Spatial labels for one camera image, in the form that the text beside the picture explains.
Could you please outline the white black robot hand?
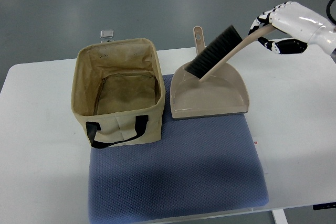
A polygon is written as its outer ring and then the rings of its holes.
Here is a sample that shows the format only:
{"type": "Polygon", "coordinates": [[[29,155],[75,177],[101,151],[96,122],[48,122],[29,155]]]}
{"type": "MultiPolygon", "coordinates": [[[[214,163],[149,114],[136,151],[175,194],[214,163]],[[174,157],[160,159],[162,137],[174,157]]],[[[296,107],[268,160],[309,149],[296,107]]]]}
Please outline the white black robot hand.
{"type": "Polygon", "coordinates": [[[249,33],[269,24],[291,38],[278,42],[258,38],[259,43],[268,50],[276,54],[301,54],[309,45],[318,45],[335,58],[335,24],[313,10],[297,2],[282,3],[259,15],[249,33]]]}

